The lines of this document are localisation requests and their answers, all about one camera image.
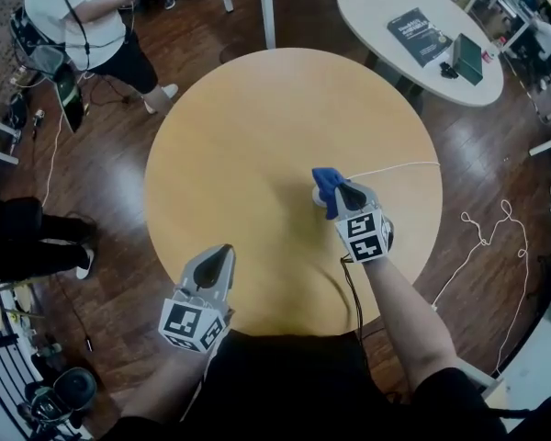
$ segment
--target shoe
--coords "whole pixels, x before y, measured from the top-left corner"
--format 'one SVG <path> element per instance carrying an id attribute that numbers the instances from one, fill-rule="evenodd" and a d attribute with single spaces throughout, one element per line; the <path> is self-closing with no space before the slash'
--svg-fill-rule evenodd
<path id="1" fill-rule="evenodd" d="M 175 0 L 165 0 L 163 8 L 166 10 L 171 10 L 175 6 Z"/>
<path id="2" fill-rule="evenodd" d="M 164 86 L 162 88 L 163 92 L 168 95 L 170 98 L 173 98 L 177 94 L 177 85 L 171 84 L 168 86 Z M 155 114 L 157 111 L 155 111 L 152 107 L 150 107 L 147 103 L 145 103 L 145 108 L 147 109 L 147 112 L 149 114 Z"/>
<path id="3" fill-rule="evenodd" d="M 86 279 L 88 275 L 90 274 L 90 270 L 92 269 L 92 264 L 94 263 L 94 250 L 91 248 L 88 248 L 87 246 L 83 245 L 82 248 L 85 250 L 85 254 L 88 255 L 88 268 L 82 268 L 80 266 L 75 268 L 75 277 L 78 279 Z"/>

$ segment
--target white cable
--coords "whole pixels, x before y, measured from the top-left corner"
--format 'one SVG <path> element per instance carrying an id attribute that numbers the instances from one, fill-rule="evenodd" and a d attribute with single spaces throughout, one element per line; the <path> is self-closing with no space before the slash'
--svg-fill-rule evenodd
<path id="1" fill-rule="evenodd" d="M 506 221 L 510 221 L 510 222 L 516 222 L 518 223 L 521 228 L 523 229 L 523 237 L 524 237 L 524 248 L 520 248 L 518 253 L 517 253 L 517 256 L 519 258 L 524 258 L 524 266 L 526 268 L 526 275 L 524 276 L 524 284 L 523 284 L 523 295 L 521 296 L 521 300 L 519 301 L 518 303 L 518 306 L 516 308 L 516 312 L 514 313 L 514 318 L 512 319 L 512 323 L 511 323 L 511 326 L 508 328 L 508 332 L 506 332 L 506 338 L 504 338 L 504 342 L 502 343 L 500 349 L 498 350 L 498 362 L 496 363 L 496 372 L 498 372 L 500 374 L 500 372 L 498 371 L 498 367 L 500 366 L 500 361 L 501 361 L 501 358 L 502 358 L 502 350 L 504 349 L 504 346 L 506 345 L 506 343 L 508 342 L 508 338 L 511 334 L 511 331 L 512 331 L 512 327 L 514 326 L 514 323 L 516 322 L 516 318 L 518 317 L 518 314 L 519 312 L 521 311 L 521 306 L 523 305 L 523 301 L 524 301 L 524 296 L 526 295 L 526 286 L 527 286 L 527 283 L 528 283 L 528 280 L 529 280 L 529 242 L 528 240 L 526 239 L 526 229 L 524 228 L 524 224 L 522 222 L 520 222 L 519 220 L 516 220 L 516 219 L 513 219 L 512 218 L 512 206 L 511 206 L 511 203 L 508 202 L 506 199 L 503 199 L 501 202 L 500 202 L 500 207 L 502 208 L 502 210 L 504 211 L 504 214 L 506 214 L 506 217 L 504 219 L 500 219 L 498 222 L 496 222 L 496 225 L 494 225 L 494 229 L 492 230 L 492 234 L 491 236 L 489 237 L 489 240 L 486 240 L 482 237 L 481 235 L 481 229 L 479 227 L 479 224 L 477 222 L 475 222 L 474 220 L 471 220 L 469 218 L 469 214 L 467 214 L 467 212 L 463 211 L 461 213 L 461 220 L 463 222 L 471 222 L 472 224 L 474 224 L 476 226 L 476 229 L 478 229 L 478 238 L 479 238 L 479 242 L 476 244 L 476 246 L 474 246 L 470 251 L 469 251 L 469 254 L 467 255 L 467 258 L 466 258 L 466 261 L 463 262 L 463 264 L 454 272 L 454 274 L 449 278 L 449 280 L 445 283 L 445 285 L 443 286 L 443 288 L 441 289 L 441 292 L 439 292 L 439 294 L 437 295 L 437 297 L 435 298 L 434 302 L 433 302 L 433 309 L 434 310 L 437 310 L 437 301 L 439 300 L 439 298 L 441 297 L 441 295 L 444 293 L 444 291 L 447 289 L 447 287 L 449 286 L 449 284 L 451 284 L 451 282 L 455 279 L 455 277 L 457 276 L 457 273 L 459 273 L 459 271 L 465 266 L 467 265 L 467 263 L 469 262 L 469 259 L 471 258 L 471 255 L 480 247 L 480 246 L 490 246 L 492 244 L 492 239 L 494 238 L 494 234 L 496 233 L 496 229 L 498 229 L 498 226 L 500 224 L 502 224 L 503 222 L 506 222 Z"/>
<path id="2" fill-rule="evenodd" d="M 360 173 L 360 174 L 357 174 L 357 175 L 349 176 L 347 179 L 352 180 L 354 178 L 357 178 L 358 176 L 373 175 L 373 174 L 376 174 L 376 173 L 386 172 L 388 170 L 393 170 L 394 168 L 401 168 L 402 166 L 409 166 L 409 165 L 437 165 L 437 166 L 441 166 L 441 164 L 439 164 L 438 162 L 409 162 L 407 164 L 389 166 L 387 168 L 382 168 L 381 170 L 374 170 L 373 172 L 365 172 L 365 173 Z"/>
<path id="3" fill-rule="evenodd" d="M 63 113 L 62 113 L 62 116 L 59 118 L 59 130 L 57 131 L 57 135 L 55 136 L 55 145 L 53 147 L 53 155 L 51 156 L 51 168 L 49 170 L 49 176 L 47 176 L 47 192 L 45 193 L 45 198 L 43 199 L 43 205 L 42 205 L 43 208 L 45 207 L 45 204 L 47 203 L 47 199 L 49 198 L 51 175 L 53 175 L 53 164 L 55 163 L 55 154 L 57 153 L 59 135 L 62 133 L 62 122 L 63 122 Z"/>
<path id="4" fill-rule="evenodd" d="M 14 82 L 13 85 L 16 85 L 18 88 L 33 88 L 37 85 L 42 84 L 45 81 L 45 77 L 42 77 L 37 83 L 34 85 L 19 85 L 17 82 Z"/>

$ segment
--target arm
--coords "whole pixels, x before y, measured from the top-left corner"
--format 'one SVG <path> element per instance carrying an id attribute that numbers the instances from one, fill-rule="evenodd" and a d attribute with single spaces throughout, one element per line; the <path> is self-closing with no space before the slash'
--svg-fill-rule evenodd
<path id="1" fill-rule="evenodd" d="M 132 393 L 120 416 L 179 420 L 204 376 L 208 355 L 177 351 Z"/>
<path id="2" fill-rule="evenodd" d="M 411 389 L 442 369 L 456 368 L 447 327 L 398 269 L 386 258 L 366 262 L 364 268 Z"/>
<path id="3" fill-rule="evenodd" d="M 101 17 L 105 17 L 122 6 L 131 5 L 133 0 L 90 0 L 82 2 L 73 9 L 82 23 L 90 23 Z M 65 19 L 75 23 L 73 15 L 68 14 Z"/>

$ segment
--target black pants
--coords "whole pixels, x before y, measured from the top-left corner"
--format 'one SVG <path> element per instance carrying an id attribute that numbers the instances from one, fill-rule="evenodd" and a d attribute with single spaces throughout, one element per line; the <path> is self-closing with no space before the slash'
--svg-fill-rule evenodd
<path id="1" fill-rule="evenodd" d="M 37 240 L 0 239 L 0 282 L 20 281 L 88 266 L 88 256 L 82 246 L 40 240 L 80 243 L 88 238 L 90 231 L 90 226 L 83 220 L 43 215 Z"/>

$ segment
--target black book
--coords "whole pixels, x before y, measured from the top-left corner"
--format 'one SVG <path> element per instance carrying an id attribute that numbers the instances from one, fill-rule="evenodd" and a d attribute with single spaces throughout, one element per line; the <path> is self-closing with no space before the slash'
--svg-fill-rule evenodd
<path id="1" fill-rule="evenodd" d="M 421 67 L 436 59 L 453 43 L 419 8 L 392 19 L 388 29 Z"/>

